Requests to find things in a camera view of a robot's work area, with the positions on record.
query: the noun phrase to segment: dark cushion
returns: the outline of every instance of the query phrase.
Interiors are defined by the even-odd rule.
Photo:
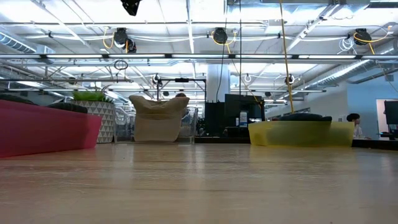
[[[0,94],[0,100],[7,100],[7,101],[12,101],[12,102],[17,102],[17,103],[27,103],[30,105],[36,105],[30,100],[25,100],[19,96],[13,96],[13,95],[8,95],[8,94]]]
[[[87,114],[87,108],[85,108],[84,106],[74,105],[71,103],[53,103],[51,105],[48,105],[47,107]]]
[[[331,121],[331,116],[323,117],[319,114],[311,113],[296,113],[283,116],[279,118],[279,121]]]

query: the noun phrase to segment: blue wall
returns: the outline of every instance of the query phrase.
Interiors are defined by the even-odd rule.
[[[398,75],[394,74],[394,82],[398,89]],[[379,77],[360,84],[347,85],[348,112],[361,115],[363,134],[372,139],[379,139],[377,135],[377,105],[378,99],[398,99],[398,92],[385,80]]]

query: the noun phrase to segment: person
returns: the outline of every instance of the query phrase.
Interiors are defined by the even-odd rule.
[[[368,139],[370,140],[371,138],[365,137],[362,133],[362,128],[359,126],[361,123],[361,117],[357,113],[351,113],[347,116],[347,121],[349,122],[354,122],[355,128],[354,128],[354,139]]]
[[[178,93],[177,95],[175,95],[175,98],[177,97],[187,97],[184,93]]]

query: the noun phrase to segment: green plant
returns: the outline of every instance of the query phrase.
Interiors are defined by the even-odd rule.
[[[75,101],[99,101],[113,103],[113,100],[106,97],[104,91],[74,91],[73,98]]]

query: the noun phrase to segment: dark hair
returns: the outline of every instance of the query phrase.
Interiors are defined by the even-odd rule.
[[[187,97],[187,96],[183,93],[179,93],[179,94],[175,95],[175,97]]]
[[[359,119],[360,118],[360,115],[359,114],[356,114],[356,113],[352,113],[352,114],[349,114],[348,116],[347,116],[347,121],[353,121],[353,120],[355,120],[355,119]]]

